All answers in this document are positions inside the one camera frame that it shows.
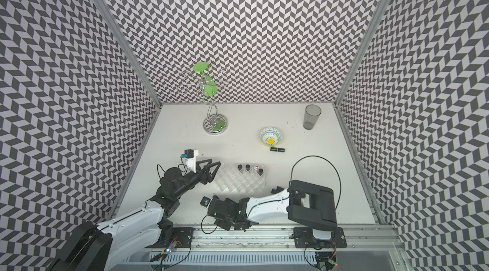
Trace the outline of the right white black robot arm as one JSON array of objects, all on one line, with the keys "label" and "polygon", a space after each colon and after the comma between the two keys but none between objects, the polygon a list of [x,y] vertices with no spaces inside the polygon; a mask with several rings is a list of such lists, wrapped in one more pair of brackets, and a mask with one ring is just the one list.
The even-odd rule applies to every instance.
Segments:
[{"label": "right white black robot arm", "polygon": [[245,231],[282,216],[311,229],[318,240],[332,240],[338,231],[334,191],[298,180],[291,181],[287,189],[277,187],[267,197],[247,197],[239,202],[203,197],[201,205],[215,225],[227,231]]}]

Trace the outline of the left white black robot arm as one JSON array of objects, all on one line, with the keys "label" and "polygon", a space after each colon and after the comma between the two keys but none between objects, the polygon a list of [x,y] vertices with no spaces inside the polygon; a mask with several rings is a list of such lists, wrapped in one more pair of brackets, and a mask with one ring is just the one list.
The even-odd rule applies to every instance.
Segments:
[{"label": "left white black robot arm", "polygon": [[197,184],[211,183],[219,161],[203,160],[196,170],[184,174],[178,167],[165,171],[156,194],[140,208],[112,220],[77,226],[48,270],[111,270],[122,260],[155,244],[163,230],[173,228],[169,217],[180,198]]}]

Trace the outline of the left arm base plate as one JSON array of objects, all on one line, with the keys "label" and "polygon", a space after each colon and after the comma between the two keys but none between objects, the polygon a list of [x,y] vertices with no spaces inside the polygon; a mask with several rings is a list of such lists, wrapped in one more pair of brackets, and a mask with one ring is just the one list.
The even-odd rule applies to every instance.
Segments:
[{"label": "left arm base plate", "polygon": [[194,232],[195,228],[191,226],[165,228],[160,234],[159,245],[168,247],[172,242],[176,242],[178,244],[177,248],[190,248]]}]

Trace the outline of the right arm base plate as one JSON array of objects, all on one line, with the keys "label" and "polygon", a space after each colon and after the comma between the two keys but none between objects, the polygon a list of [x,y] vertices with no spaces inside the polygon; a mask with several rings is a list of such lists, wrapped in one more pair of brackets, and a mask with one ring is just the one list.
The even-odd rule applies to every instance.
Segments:
[{"label": "right arm base plate", "polygon": [[343,249],[347,247],[344,231],[340,227],[333,232],[308,227],[295,227],[292,238],[295,247],[298,249]]}]

